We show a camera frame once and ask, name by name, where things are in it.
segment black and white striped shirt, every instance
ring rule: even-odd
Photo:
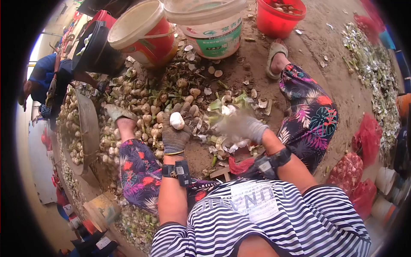
[[[371,245],[347,195],[334,185],[300,194],[284,181],[224,183],[196,203],[187,227],[163,224],[151,254],[237,256],[243,239],[259,235],[283,256],[364,256]]]

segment bracelet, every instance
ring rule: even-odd
[[[182,150],[180,152],[176,152],[176,153],[165,153],[164,155],[176,155],[176,154],[183,153],[183,152],[184,152],[184,150]]]

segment gloved hand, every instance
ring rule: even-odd
[[[51,80],[50,86],[48,87],[47,98],[46,98],[46,106],[52,107],[53,106],[53,97],[55,93],[55,89],[57,88],[57,79],[53,78]]]
[[[256,118],[240,113],[230,116],[227,124],[226,130],[229,134],[250,139],[257,144],[261,144],[264,130],[269,128]]]
[[[170,113],[165,115],[163,120],[162,138],[164,143],[164,153],[177,153],[184,150],[185,145],[190,140],[193,129],[197,126],[199,118],[193,118],[196,111],[195,107],[190,108],[190,103],[186,102],[181,107],[181,104],[176,104],[172,110],[179,112],[184,119],[185,125],[182,130],[176,130],[170,125]]]

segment slipper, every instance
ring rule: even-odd
[[[104,106],[105,112],[110,116],[110,118],[115,122],[120,117],[126,117],[132,119],[137,122],[139,119],[136,114],[130,112],[129,110],[125,110],[113,104],[106,104]]]
[[[281,75],[280,73],[273,74],[271,72],[271,69],[270,69],[272,59],[275,56],[275,54],[277,54],[277,53],[283,53],[283,54],[285,54],[285,57],[288,58],[288,50],[284,45],[282,45],[280,43],[276,43],[276,42],[271,43],[270,53],[268,54],[266,74],[267,74],[267,76],[269,76],[272,79],[279,79],[280,75]]]

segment tropical print pants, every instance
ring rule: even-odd
[[[282,70],[279,88],[286,98],[288,116],[282,121],[277,136],[313,173],[334,134],[337,108],[316,81],[296,65],[289,64]],[[161,162],[143,142],[137,139],[124,142],[120,147],[124,197],[156,214],[161,167]],[[187,190],[189,207],[219,184],[193,179]]]

